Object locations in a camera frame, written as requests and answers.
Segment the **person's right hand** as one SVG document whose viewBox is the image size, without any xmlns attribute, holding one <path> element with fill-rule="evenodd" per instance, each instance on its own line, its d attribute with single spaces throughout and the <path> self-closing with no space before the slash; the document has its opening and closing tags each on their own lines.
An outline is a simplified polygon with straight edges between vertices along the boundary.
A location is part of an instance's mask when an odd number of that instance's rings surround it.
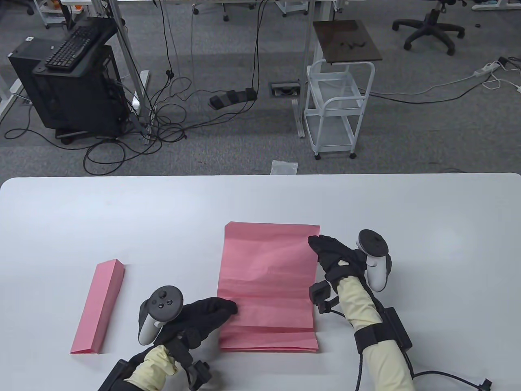
<svg viewBox="0 0 521 391">
<path fill-rule="evenodd" d="M 309 236 L 308 244 L 318 255 L 324 277 L 336 293 L 341 279 L 349 276 L 366 282 L 366 257 L 361 250 L 350 249 L 337 239 L 324 235 Z"/>
</svg>

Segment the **person's left hand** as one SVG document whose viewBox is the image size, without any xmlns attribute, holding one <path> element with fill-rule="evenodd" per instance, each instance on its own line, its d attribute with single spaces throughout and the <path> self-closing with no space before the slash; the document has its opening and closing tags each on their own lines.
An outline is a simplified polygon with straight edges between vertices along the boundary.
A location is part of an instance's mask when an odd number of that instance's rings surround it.
<svg viewBox="0 0 521 391">
<path fill-rule="evenodd" d="M 199 347 L 215 330 L 238 313 L 235 302 L 211 297 L 184 305 L 179 315 L 164 324 L 154 346 L 164 346 L 168 354 L 178 360 L 180 346 L 186 351 Z"/>
</svg>

